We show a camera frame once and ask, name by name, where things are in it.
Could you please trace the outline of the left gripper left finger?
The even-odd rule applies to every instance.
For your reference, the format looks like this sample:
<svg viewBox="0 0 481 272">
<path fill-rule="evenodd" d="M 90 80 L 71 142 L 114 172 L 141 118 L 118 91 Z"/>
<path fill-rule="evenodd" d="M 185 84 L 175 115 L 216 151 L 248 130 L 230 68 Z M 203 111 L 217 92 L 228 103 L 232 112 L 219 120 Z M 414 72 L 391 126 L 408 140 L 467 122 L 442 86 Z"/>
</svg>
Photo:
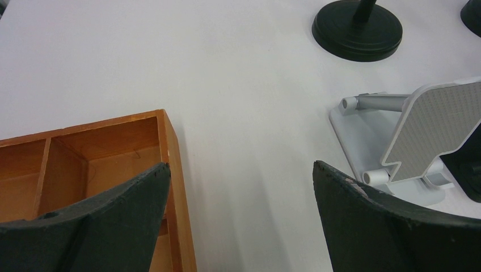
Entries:
<svg viewBox="0 0 481 272">
<path fill-rule="evenodd" d="M 171 184 L 167 163 L 33 220 L 1 224 L 2 271 L 148 271 Z"/>
</svg>

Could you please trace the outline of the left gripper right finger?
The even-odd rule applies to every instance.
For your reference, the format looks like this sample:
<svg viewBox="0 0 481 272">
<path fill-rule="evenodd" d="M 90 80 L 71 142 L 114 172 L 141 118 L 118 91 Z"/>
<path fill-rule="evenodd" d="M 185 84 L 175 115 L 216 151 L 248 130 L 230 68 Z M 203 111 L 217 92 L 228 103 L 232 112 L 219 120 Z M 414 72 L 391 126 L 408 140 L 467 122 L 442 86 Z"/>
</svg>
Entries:
<svg viewBox="0 0 481 272">
<path fill-rule="evenodd" d="M 480 220 L 422 207 L 324 161 L 313 187 L 334 271 L 479 271 Z"/>
</svg>

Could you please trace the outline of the white folding phone stand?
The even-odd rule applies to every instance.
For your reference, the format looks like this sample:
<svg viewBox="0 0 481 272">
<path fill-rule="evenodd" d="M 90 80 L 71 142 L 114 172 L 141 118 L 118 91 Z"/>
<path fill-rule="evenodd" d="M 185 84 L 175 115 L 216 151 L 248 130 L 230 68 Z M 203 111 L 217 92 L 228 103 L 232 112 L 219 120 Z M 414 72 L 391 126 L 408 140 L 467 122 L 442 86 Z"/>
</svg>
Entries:
<svg viewBox="0 0 481 272">
<path fill-rule="evenodd" d="M 454 187 L 443 155 L 480 125 L 480 78 L 426 85 L 411 94 L 345 97 L 329 119 L 354 177 L 420 206 Z"/>
</svg>

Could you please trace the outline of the black folding phone stand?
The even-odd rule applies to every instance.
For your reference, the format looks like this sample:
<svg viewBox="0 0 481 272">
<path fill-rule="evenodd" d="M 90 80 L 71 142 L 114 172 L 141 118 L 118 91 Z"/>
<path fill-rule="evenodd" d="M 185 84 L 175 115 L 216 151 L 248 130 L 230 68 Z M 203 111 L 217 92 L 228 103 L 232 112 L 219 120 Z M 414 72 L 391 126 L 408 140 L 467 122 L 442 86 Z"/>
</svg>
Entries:
<svg viewBox="0 0 481 272">
<path fill-rule="evenodd" d="M 480 125 L 457 151 L 441 155 L 456 182 L 473 201 L 480 203 Z"/>
</svg>

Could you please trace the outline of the black round base stand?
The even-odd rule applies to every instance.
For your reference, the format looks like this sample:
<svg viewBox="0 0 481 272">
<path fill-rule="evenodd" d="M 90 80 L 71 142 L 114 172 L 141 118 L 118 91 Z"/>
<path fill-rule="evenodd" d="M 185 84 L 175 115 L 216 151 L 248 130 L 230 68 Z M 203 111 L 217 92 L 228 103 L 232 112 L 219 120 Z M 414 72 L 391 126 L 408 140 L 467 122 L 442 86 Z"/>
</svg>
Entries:
<svg viewBox="0 0 481 272">
<path fill-rule="evenodd" d="M 376 1 L 335 1 L 316 14 L 311 32 L 329 53 L 355 62 L 393 55 L 403 36 L 400 20 Z"/>
</svg>

